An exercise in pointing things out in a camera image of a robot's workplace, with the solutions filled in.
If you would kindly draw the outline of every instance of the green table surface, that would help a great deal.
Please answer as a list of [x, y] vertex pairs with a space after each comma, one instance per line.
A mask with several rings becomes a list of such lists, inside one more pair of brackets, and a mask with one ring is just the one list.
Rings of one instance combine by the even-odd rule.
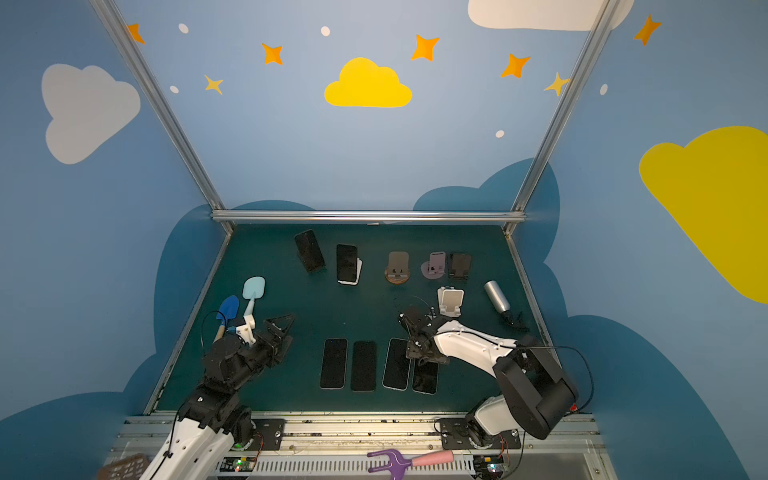
[[[296, 254], [293, 237], [308, 228], [315, 231], [325, 269], [307, 273]], [[336, 245], [356, 245], [362, 260], [359, 284], [336, 281]], [[410, 279], [402, 285], [386, 281], [384, 270], [389, 252], [402, 250], [410, 255]], [[444, 277], [427, 280], [421, 264], [436, 251], [469, 253], [472, 268], [468, 280]], [[210, 289], [203, 301], [187, 341], [162, 393], [158, 410], [178, 409], [202, 379], [200, 329], [203, 318], [216, 310], [229, 295], [240, 296], [243, 282], [252, 276], [266, 279], [264, 296], [256, 301], [253, 316], [257, 329], [263, 319], [288, 313], [296, 316], [291, 335], [293, 345], [285, 361], [265, 372], [240, 390], [241, 401], [254, 411], [467, 411], [478, 401], [499, 394], [493, 377], [459, 359], [440, 366], [435, 395], [414, 392], [409, 380], [406, 391], [384, 388], [382, 377], [387, 346], [391, 338], [407, 338], [397, 314], [409, 305], [423, 306], [411, 295], [437, 307], [437, 289], [454, 286], [465, 291], [462, 315], [467, 327], [506, 338], [519, 334], [506, 326], [483, 290], [496, 280], [514, 313], [538, 335], [530, 306], [506, 240], [493, 226], [413, 225], [241, 225], [230, 241]], [[215, 314], [204, 324], [206, 350], [217, 330]], [[346, 384], [343, 389], [319, 387], [323, 345], [326, 339], [349, 341]], [[353, 343], [373, 340], [377, 346], [376, 391], [352, 392], [349, 387]]]

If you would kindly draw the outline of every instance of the yellow cloud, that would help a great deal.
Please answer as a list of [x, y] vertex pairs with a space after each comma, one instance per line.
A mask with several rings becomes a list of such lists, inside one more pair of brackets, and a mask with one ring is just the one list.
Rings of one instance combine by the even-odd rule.
[[368, 58], [353, 58], [326, 87], [326, 101], [337, 107], [402, 107], [411, 101], [411, 89], [397, 73], [379, 67]]
[[658, 144], [640, 175], [720, 275], [768, 303], [768, 135], [724, 127], [686, 147]]

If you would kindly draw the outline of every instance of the phone on stand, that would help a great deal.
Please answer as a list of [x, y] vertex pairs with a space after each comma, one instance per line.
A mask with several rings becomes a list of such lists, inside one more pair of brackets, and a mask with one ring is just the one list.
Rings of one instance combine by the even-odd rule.
[[320, 251], [320, 245], [315, 238], [315, 232], [307, 230], [299, 233], [293, 239], [296, 241], [296, 248], [299, 249], [301, 263], [304, 264], [307, 272], [315, 272], [326, 265], [323, 252]]
[[405, 390], [408, 388], [408, 375], [411, 372], [411, 359], [406, 358], [408, 340], [391, 339], [384, 365], [383, 384], [388, 389]]
[[343, 389], [346, 376], [346, 339], [328, 339], [320, 370], [321, 389]]
[[376, 342], [355, 342], [352, 347], [352, 391], [376, 390]]
[[413, 383], [411, 388], [414, 392], [435, 395], [437, 393], [437, 374], [440, 365], [435, 362], [425, 362], [413, 367]]
[[357, 281], [357, 247], [336, 245], [336, 279], [339, 282]]

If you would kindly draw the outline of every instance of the white cloud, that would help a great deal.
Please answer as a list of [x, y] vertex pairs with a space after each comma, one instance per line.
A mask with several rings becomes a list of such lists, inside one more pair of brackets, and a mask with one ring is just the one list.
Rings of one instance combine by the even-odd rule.
[[133, 85], [91, 65], [51, 65], [43, 74], [43, 101], [53, 120], [45, 142], [56, 160], [76, 164], [94, 153], [139, 113]]
[[[627, 17], [634, 0], [621, 0], [611, 28]], [[486, 28], [587, 31], [603, 0], [469, 0], [469, 18]]]

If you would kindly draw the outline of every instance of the yellow star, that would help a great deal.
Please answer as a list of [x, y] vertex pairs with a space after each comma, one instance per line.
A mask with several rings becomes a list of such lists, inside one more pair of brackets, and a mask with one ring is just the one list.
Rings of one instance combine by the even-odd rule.
[[210, 78], [208, 78], [208, 75], [205, 76], [205, 79], [208, 80], [208, 86], [205, 87], [206, 90], [215, 90], [215, 91], [219, 92], [219, 95], [222, 95], [221, 90], [219, 90], [219, 84], [223, 80], [213, 81]]
[[432, 49], [435, 47], [435, 44], [439, 38], [433, 38], [432, 40], [427, 40], [425, 38], [421, 38], [420, 36], [416, 36], [416, 51], [413, 52], [413, 56], [411, 57], [411, 60], [416, 60], [417, 58], [426, 58], [429, 61], [432, 61]]
[[507, 75], [514, 75], [515, 77], [520, 78], [520, 75], [523, 74], [525, 62], [530, 59], [531, 57], [517, 58], [513, 54], [509, 54], [509, 65], [507, 65], [507, 69], [502, 73], [502, 78]]
[[264, 51], [266, 52], [266, 58], [264, 59], [264, 64], [268, 63], [277, 63], [278, 65], [282, 65], [283, 61], [280, 60], [280, 50], [283, 50], [283, 47], [267, 47], [266, 43], [261, 44], [262, 47], [264, 47]]
[[645, 25], [643, 25], [643, 28], [637, 33], [637, 35], [634, 36], [635, 40], [642, 40], [643, 46], [648, 45], [648, 39], [650, 38], [650, 34], [654, 33], [654, 31], [661, 26], [661, 23], [654, 22], [650, 15], [648, 15], [648, 20], [645, 21]]
[[134, 38], [135, 41], [139, 43], [144, 43], [144, 39], [139, 35], [139, 24], [134, 23], [133, 25], [126, 25], [128, 27], [128, 31], [131, 33], [131, 37]]
[[570, 78], [566, 78], [565, 80], [563, 80], [562, 78], [560, 78], [560, 72], [557, 72], [557, 73], [554, 74], [554, 83], [552, 85], [546, 87], [544, 89], [544, 91], [554, 90], [554, 91], [557, 92], [558, 97], [559, 97], [560, 96], [560, 91], [562, 90], [563, 85], [567, 84], [569, 81], [571, 81]]

